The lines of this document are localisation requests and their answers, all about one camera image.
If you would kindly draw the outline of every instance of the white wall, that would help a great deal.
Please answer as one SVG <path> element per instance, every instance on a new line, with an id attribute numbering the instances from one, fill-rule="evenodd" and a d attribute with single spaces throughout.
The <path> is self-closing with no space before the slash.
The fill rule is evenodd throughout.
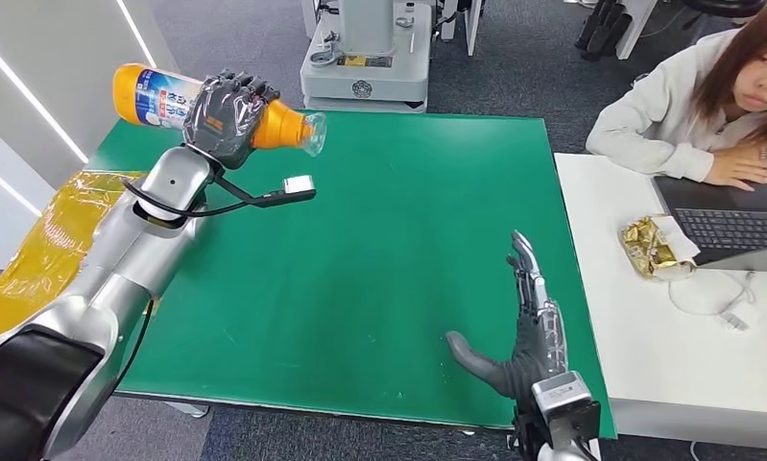
<path id="1" fill-rule="evenodd" d="M 0 178 L 24 197 L 33 209 L 43 210 L 55 190 L 0 138 Z M 0 185 L 0 269 L 15 254 L 37 215 Z"/>
<path id="2" fill-rule="evenodd" d="M 119 1 L 157 66 L 176 71 L 143 0 Z M 118 120 L 114 70 L 148 63 L 118 0 L 2 0 L 0 56 L 88 157 Z M 83 167 L 1 70 L 0 136 L 53 187 Z"/>

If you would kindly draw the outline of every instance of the woman's hair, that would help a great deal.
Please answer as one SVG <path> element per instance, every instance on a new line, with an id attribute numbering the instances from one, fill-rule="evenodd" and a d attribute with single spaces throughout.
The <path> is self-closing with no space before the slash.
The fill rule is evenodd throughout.
<path id="1" fill-rule="evenodd" d="M 700 117 L 709 120 L 733 102 L 733 84 L 749 62 L 767 53 L 767 6 L 731 41 L 705 79 L 694 89 L 694 106 Z M 745 139 L 767 145 L 767 121 Z"/>

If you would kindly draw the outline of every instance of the white sweater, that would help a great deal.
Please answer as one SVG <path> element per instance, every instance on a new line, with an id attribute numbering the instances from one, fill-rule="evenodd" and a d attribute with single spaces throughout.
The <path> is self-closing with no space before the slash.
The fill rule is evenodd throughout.
<path id="1" fill-rule="evenodd" d="M 713 163 L 709 151 L 737 145 L 765 113 L 726 123 L 721 110 L 708 123 L 691 95 L 738 31 L 707 36 L 663 61 L 648 77 L 598 115 L 587 149 L 640 173 L 701 182 Z"/>

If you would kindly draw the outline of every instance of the yellow packaging film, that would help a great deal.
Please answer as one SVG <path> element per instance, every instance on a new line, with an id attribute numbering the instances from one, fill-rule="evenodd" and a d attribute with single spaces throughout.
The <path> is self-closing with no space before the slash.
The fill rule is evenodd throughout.
<path id="1" fill-rule="evenodd" d="M 43 210 L 0 276 L 0 333 L 52 301 L 78 273 L 92 233 L 143 172 L 80 171 Z"/>
<path id="2" fill-rule="evenodd" d="M 626 255 L 647 279 L 680 279 L 690 275 L 696 268 L 694 261 L 675 256 L 655 222 L 658 219 L 661 217 L 644 216 L 621 230 L 620 243 Z"/>

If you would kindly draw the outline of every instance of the bottle label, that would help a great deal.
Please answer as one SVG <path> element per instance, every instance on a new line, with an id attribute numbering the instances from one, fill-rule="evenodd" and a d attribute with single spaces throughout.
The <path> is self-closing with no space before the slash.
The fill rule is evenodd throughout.
<path id="1" fill-rule="evenodd" d="M 137 76 L 134 110 L 146 125 L 182 129 L 200 84 L 146 69 Z"/>

